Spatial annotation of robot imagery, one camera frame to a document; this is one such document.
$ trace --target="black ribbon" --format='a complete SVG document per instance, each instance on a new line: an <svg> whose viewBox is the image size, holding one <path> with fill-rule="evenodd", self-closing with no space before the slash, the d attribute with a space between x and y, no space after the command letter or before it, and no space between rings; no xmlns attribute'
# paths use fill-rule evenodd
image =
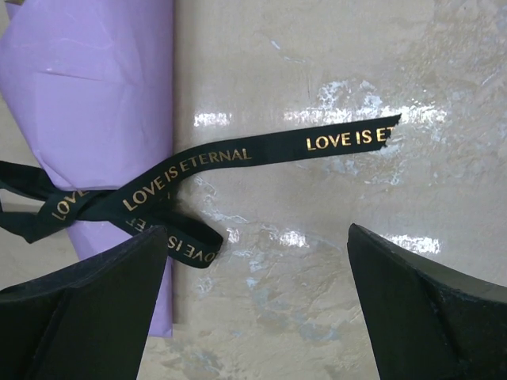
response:
<svg viewBox="0 0 507 380"><path fill-rule="evenodd" d="M223 238L174 210L176 186L205 170L259 166L379 150L401 115L210 142L160 162L118 190L59 190L39 168L0 161L0 188L44 201L38 213L4 212L0 227L33 243L75 220L109 221L130 235L150 226L168 232L169 256L194 268L216 258Z"/></svg>

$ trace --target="ribbon knot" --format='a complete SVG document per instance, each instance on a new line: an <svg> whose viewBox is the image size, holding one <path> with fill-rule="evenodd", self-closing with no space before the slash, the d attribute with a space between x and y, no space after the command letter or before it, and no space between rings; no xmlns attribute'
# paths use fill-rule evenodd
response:
<svg viewBox="0 0 507 380"><path fill-rule="evenodd" d="M206 268L216 258L223 237L204 222L174 210L173 196L184 179L211 169L379 150L400 117L210 142L167 158L117 190L65 192L40 168L0 161L0 188L44 202L37 213L4 212L0 203L0 227L33 243L76 220L107 221L130 235L164 226L168 255L194 268Z"/></svg>

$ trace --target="ribbon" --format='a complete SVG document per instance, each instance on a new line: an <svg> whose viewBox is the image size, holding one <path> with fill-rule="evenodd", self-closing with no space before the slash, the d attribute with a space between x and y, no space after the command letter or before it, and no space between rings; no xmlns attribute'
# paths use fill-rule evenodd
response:
<svg viewBox="0 0 507 380"><path fill-rule="evenodd" d="M37 213L4 212L0 203L0 227L33 243L76 220L108 221L132 236L162 225L169 236L170 257L194 268L207 268L223 238L205 223L174 210L176 186L184 179L206 170L380 150L400 117L210 142L167 158L117 190L65 192L40 168L0 161L0 188L44 201Z"/></svg>

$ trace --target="lavender wrapping paper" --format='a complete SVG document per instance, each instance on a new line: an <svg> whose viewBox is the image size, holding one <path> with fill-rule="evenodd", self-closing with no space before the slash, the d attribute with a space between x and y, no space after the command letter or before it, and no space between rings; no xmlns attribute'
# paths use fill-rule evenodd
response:
<svg viewBox="0 0 507 380"><path fill-rule="evenodd" d="M20 9L20 6L13 4L11 2L6 2L6 8L7 8L7 15L9 16L9 19L12 20L14 15L16 14L17 10Z"/></svg>
<svg viewBox="0 0 507 380"><path fill-rule="evenodd" d="M6 4L0 91L61 189L119 188L172 154L173 0ZM130 236L76 222L80 260ZM171 260L150 327L172 336Z"/></svg>

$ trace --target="glossy countertop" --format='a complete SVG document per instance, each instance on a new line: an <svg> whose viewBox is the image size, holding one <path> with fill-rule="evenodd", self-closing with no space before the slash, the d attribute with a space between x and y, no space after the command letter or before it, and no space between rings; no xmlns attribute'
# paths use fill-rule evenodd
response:
<svg viewBox="0 0 507 380"><path fill-rule="evenodd" d="M148 340L139 379L377 379L353 222L507 286L505 0L192 0L175 14L176 151L402 122L379 152L188 179L181 204L228 242L209 269L176 264L174 338ZM3 101L0 128L0 159L35 165ZM65 233L0 239L0 288L77 260Z"/></svg>

